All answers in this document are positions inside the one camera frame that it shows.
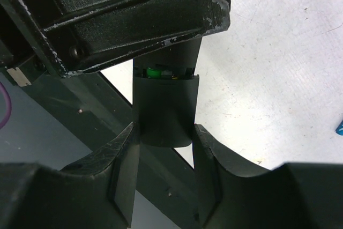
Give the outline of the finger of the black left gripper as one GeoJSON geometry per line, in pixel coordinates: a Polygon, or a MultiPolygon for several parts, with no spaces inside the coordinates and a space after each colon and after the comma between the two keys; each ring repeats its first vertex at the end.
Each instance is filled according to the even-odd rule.
{"type": "Polygon", "coordinates": [[[53,75],[97,72],[226,31],[231,0],[1,0],[1,67],[31,56],[53,75]]]}

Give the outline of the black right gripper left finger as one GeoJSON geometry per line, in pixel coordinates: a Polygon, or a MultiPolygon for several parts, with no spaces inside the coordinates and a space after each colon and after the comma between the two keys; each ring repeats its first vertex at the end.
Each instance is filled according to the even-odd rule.
{"type": "Polygon", "coordinates": [[[140,156],[139,127],[55,170],[1,164],[1,228],[130,228],[140,156]]]}

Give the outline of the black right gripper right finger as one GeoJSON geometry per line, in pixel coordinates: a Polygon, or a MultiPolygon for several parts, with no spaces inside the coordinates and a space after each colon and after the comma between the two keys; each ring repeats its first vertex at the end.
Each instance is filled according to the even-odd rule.
{"type": "Polygon", "coordinates": [[[285,163],[269,170],[193,130],[202,228],[342,228],[342,165],[285,163]]]}

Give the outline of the green battery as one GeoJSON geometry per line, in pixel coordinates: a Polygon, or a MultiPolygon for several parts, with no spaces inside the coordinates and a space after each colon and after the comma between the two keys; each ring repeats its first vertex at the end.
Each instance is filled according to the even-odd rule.
{"type": "Polygon", "coordinates": [[[146,77],[151,79],[159,79],[162,76],[162,71],[153,68],[146,69],[146,77]]]}

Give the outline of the black battery cover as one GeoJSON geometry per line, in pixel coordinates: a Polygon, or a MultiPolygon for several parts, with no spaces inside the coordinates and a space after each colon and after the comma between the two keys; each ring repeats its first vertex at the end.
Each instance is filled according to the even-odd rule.
{"type": "Polygon", "coordinates": [[[199,76],[188,79],[133,78],[133,119],[140,140],[154,147],[192,143],[199,76]]]}

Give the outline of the plain black remote control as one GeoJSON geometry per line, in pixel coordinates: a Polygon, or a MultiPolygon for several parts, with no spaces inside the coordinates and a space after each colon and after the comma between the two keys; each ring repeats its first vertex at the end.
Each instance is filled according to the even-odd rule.
{"type": "Polygon", "coordinates": [[[181,42],[142,55],[133,60],[133,75],[146,77],[146,69],[162,71],[160,79],[190,79],[195,74],[201,39],[181,42]]]}

